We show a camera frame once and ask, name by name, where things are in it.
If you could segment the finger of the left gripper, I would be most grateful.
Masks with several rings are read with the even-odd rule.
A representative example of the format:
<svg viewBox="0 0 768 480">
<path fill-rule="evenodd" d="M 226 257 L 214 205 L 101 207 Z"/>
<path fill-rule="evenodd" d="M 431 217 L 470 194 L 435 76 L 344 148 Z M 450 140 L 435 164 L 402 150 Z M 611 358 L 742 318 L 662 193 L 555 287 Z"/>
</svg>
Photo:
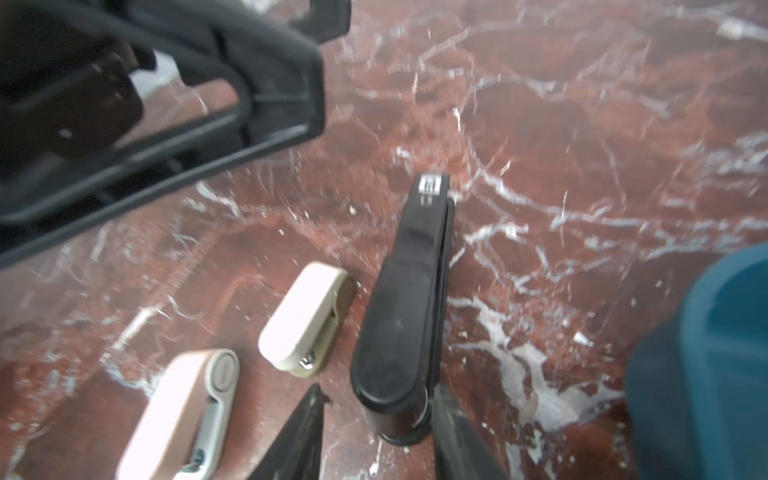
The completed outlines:
<svg viewBox="0 0 768 480">
<path fill-rule="evenodd" d="M 346 35 L 350 30 L 351 0 L 310 0 L 309 9 L 289 21 L 292 29 L 317 44 Z"/>
</svg>

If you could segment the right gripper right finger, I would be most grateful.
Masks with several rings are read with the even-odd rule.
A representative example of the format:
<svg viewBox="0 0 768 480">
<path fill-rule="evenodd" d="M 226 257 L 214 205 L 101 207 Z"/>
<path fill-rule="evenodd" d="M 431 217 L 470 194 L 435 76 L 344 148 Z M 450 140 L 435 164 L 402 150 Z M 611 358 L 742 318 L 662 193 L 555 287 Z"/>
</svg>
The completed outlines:
<svg viewBox="0 0 768 480">
<path fill-rule="evenodd" d="M 488 445 L 472 425 L 456 398 L 438 384 L 431 400 L 437 479 L 507 479 Z"/>
</svg>

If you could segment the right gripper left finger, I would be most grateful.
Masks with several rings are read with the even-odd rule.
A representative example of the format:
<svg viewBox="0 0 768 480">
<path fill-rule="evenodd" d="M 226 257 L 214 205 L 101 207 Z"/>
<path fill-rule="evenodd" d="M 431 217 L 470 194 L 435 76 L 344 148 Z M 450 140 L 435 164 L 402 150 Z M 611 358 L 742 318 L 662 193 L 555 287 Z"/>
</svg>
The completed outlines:
<svg viewBox="0 0 768 480">
<path fill-rule="evenodd" d="M 311 385 L 248 480 L 318 480 L 325 405 L 330 398 Z"/>
</svg>

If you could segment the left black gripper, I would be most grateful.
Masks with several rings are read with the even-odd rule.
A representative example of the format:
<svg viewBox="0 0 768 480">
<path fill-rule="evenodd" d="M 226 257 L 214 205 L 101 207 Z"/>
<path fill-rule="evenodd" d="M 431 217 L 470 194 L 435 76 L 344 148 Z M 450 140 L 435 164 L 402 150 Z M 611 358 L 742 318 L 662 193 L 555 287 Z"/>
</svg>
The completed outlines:
<svg viewBox="0 0 768 480">
<path fill-rule="evenodd" d="M 132 74 L 158 53 L 222 104 L 149 127 Z M 2 265 L 318 136 L 323 66 L 316 42 L 240 1 L 2 2 Z"/>
</svg>

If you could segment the beige stapler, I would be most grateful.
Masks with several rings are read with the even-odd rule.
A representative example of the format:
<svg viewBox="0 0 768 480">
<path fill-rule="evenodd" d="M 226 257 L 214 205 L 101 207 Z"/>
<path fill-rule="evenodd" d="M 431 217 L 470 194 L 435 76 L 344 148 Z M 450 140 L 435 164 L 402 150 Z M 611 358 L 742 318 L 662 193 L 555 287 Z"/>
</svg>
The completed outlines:
<svg viewBox="0 0 768 480">
<path fill-rule="evenodd" d="M 347 316 L 355 288 L 347 270 L 318 261 L 307 264 L 262 329 L 261 355 L 295 377 L 317 374 Z"/>
</svg>

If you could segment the black stapler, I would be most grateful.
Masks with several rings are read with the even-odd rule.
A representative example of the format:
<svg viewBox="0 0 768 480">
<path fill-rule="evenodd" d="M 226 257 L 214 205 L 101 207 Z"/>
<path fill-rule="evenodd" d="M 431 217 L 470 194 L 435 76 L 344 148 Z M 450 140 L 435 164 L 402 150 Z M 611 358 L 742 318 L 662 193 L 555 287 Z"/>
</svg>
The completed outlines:
<svg viewBox="0 0 768 480">
<path fill-rule="evenodd" d="M 439 379 L 455 203 L 447 174 L 421 174 L 365 309 L 350 384 L 372 430 L 395 446 L 430 431 Z"/>
</svg>

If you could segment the teal plastic tray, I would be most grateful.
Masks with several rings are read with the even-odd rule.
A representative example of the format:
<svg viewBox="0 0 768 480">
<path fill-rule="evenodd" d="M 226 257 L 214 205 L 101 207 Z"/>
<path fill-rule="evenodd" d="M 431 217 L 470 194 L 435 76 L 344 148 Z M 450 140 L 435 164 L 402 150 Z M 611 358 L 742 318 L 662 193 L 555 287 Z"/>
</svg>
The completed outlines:
<svg viewBox="0 0 768 480">
<path fill-rule="evenodd" d="M 767 476 L 767 246 L 723 257 L 625 374 L 641 479 Z"/>
</svg>

